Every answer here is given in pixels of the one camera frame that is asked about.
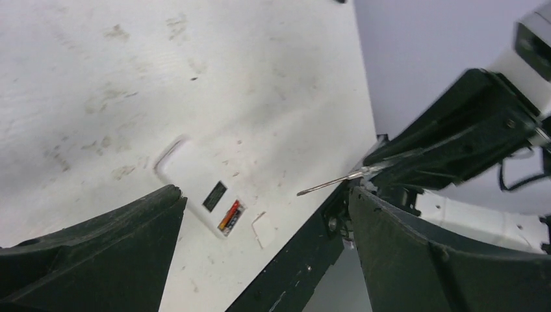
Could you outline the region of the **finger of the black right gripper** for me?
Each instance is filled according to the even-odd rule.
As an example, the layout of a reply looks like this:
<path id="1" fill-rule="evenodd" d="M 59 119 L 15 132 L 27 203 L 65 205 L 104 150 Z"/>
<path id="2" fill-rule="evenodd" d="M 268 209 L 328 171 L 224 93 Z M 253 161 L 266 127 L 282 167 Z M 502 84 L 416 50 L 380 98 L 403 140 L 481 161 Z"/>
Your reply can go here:
<path id="1" fill-rule="evenodd" d="M 505 75 L 468 69 L 363 164 L 390 162 L 371 179 L 380 189 L 441 190 L 459 185 L 528 146 L 541 123 L 539 115 Z"/>

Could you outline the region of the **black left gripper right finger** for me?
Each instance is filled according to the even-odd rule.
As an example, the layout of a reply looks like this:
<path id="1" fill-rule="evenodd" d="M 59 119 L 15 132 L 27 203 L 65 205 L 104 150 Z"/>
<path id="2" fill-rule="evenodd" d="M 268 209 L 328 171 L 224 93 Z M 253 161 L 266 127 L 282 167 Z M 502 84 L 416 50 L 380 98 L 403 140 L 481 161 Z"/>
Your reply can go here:
<path id="1" fill-rule="evenodd" d="M 549 311 L 550 256 L 448 231 L 359 187 L 349 213 L 373 311 Z"/>

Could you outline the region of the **red AAA battery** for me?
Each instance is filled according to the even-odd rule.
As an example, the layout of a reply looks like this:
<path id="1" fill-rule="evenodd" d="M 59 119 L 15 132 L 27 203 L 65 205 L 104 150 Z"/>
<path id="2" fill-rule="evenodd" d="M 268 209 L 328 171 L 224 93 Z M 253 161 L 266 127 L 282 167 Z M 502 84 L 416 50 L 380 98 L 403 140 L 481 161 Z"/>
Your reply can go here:
<path id="1" fill-rule="evenodd" d="M 228 212 L 226 213 L 226 215 L 224 216 L 224 218 L 222 219 L 222 221 L 218 225 L 218 229 L 220 231 L 223 231 L 228 226 L 229 222 L 231 221 L 234 214 L 238 211 L 239 207 L 240 207 L 240 201 L 235 200 L 235 202 L 231 206 L 230 210 L 228 210 Z"/>

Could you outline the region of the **white red remote control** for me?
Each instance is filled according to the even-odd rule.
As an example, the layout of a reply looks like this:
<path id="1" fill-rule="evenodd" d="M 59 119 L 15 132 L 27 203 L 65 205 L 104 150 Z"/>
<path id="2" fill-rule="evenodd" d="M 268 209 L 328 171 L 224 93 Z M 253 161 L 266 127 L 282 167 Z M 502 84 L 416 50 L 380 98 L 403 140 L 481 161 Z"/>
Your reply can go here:
<path id="1" fill-rule="evenodd" d="M 223 178 L 220 167 L 187 136 L 176 137 L 161 153 L 153 170 L 163 183 L 181 190 L 187 198 L 186 208 L 221 239 L 228 236 L 218 225 L 235 200 L 246 209 L 230 182 Z"/>

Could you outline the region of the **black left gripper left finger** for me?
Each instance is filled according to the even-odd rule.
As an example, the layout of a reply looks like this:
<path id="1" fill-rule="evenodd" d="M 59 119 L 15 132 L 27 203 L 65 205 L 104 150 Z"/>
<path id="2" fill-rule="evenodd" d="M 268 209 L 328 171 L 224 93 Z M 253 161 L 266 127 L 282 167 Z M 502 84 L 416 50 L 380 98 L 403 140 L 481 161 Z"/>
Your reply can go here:
<path id="1" fill-rule="evenodd" d="M 173 185 L 1 250 L 2 311 L 157 311 L 187 199 Z"/>

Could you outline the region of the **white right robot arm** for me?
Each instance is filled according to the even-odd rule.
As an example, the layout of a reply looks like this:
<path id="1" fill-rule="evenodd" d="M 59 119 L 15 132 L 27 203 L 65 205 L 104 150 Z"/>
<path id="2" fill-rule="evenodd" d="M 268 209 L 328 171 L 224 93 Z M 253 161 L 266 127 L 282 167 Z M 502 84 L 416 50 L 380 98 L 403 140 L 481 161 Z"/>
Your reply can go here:
<path id="1" fill-rule="evenodd" d="M 504 180 L 505 160 L 539 148 L 542 172 L 513 184 Z M 498 187 L 511 193 L 550 177 L 550 118 L 503 74 L 466 70 L 397 137 L 363 160 L 370 182 L 395 206 L 460 235 L 515 250 L 542 254 L 548 229 L 535 215 L 522 216 L 439 195 L 498 167 Z"/>

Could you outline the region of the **white battery cover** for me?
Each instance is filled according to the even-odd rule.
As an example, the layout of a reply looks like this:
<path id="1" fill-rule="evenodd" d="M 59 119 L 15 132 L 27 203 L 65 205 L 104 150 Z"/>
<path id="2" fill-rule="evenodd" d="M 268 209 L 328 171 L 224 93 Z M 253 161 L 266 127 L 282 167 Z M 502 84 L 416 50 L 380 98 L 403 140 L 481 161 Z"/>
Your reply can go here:
<path id="1" fill-rule="evenodd" d="M 266 211 L 256 216 L 251 223 L 251 228 L 261 249 L 267 249 L 276 239 L 276 229 Z"/>

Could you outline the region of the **black AAA battery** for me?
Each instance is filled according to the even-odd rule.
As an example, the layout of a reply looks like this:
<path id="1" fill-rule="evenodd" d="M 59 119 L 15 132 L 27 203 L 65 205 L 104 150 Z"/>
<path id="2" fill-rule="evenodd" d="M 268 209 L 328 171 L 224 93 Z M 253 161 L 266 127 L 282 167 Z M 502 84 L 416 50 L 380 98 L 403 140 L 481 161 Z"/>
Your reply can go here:
<path id="1" fill-rule="evenodd" d="M 242 205 L 240 205 L 238 208 L 236 208 L 236 209 L 234 209 L 233 211 L 230 212 L 229 219 L 226 222 L 226 224 L 223 228 L 223 231 L 222 231 L 222 233 L 226 237 L 229 236 L 229 234 L 232 232 L 233 228 L 235 227 L 235 225 L 239 221 L 239 218 L 242 216 L 242 214 L 245 210 L 246 209 Z"/>

